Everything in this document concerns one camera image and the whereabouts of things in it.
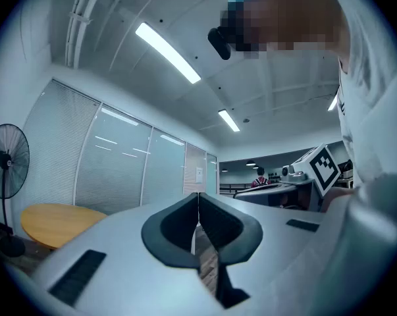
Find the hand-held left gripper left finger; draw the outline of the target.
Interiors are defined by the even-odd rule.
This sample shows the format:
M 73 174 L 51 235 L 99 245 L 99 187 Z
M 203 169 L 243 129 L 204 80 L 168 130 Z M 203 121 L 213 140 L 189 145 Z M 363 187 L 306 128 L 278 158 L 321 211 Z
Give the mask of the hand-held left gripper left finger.
M 55 250 L 35 271 L 62 316 L 220 316 L 191 252 L 198 196 L 110 215 Z

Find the white ceiling conduit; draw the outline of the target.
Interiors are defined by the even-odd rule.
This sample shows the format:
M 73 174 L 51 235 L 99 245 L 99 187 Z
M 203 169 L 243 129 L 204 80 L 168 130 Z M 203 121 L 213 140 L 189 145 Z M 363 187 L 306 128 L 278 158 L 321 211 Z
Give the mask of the white ceiling conduit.
M 82 23 L 87 2 L 88 0 L 74 0 L 73 6 L 68 14 L 69 22 L 65 44 L 65 65 L 68 67 L 73 65 L 77 32 Z

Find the person's white printed shirt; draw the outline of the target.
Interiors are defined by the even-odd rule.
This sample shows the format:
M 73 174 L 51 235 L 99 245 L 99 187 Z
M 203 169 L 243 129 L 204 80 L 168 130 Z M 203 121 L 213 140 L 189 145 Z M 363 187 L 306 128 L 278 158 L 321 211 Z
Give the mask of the person's white printed shirt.
M 350 31 L 339 72 L 342 140 L 359 183 L 397 174 L 397 38 L 372 0 L 337 0 Z

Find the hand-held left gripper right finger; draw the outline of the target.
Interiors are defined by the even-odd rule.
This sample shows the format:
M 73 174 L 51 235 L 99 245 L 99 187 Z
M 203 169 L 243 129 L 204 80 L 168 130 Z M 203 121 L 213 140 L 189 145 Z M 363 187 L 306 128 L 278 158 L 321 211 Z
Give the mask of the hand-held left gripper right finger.
M 201 221 L 206 210 L 219 230 L 231 229 L 224 216 L 239 224 L 219 251 L 218 272 L 221 296 L 231 288 L 239 299 L 223 307 L 202 288 L 198 311 L 310 311 L 342 228 L 341 203 L 314 213 L 201 193 Z

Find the person's right forearm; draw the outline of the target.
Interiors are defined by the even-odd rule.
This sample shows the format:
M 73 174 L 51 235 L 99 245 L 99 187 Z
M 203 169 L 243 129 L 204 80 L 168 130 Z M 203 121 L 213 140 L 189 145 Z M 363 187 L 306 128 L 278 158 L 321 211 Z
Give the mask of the person's right forearm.
M 323 203 L 321 206 L 321 212 L 325 213 L 330 204 L 332 203 L 333 200 L 336 198 L 339 198 L 341 196 L 347 196 L 347 195 L 352 195 L 355 192 L 353 188 L 340 188 L 340 187 L 332 187 L 324 196 L 323 198 Z

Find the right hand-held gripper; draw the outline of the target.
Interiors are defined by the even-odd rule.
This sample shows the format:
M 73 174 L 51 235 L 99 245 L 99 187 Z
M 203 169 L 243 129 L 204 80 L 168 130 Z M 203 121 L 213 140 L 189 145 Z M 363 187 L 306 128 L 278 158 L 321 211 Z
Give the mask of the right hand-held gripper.
M 258 186 L 234 194 L 233 198 L 269 207 L 288 207 L 298 204 L 297 186 L 309 185 L 307 209 L 320 211 L 325 194 L 338 180 L 340 169 L 328 147 L 321 144 L 290 165 L 282 168 L 283 183 Z

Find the black standing fan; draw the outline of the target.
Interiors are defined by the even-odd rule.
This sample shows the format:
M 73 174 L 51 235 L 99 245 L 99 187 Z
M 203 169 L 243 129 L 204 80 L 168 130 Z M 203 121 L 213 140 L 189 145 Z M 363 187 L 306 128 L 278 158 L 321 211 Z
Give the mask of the black standing fan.
M 6 235 L 0 239 L 0 251 L 7 257 L 20 257 L 25 245 L 9 227 L 6 201 L 23 187 L 30 165 L 30 146 L 23 131 L 14 124 L 0 125 L 0 200 Z

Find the round wooden table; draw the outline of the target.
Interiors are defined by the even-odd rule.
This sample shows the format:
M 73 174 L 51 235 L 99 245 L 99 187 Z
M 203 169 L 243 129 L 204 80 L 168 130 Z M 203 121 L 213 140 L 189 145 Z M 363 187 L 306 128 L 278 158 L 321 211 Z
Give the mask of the round wooden table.
M 55 250 L 106 217 L 104 213 L 76 205 L 38 203 L 23 210 L 20 222 L 33 241 Z

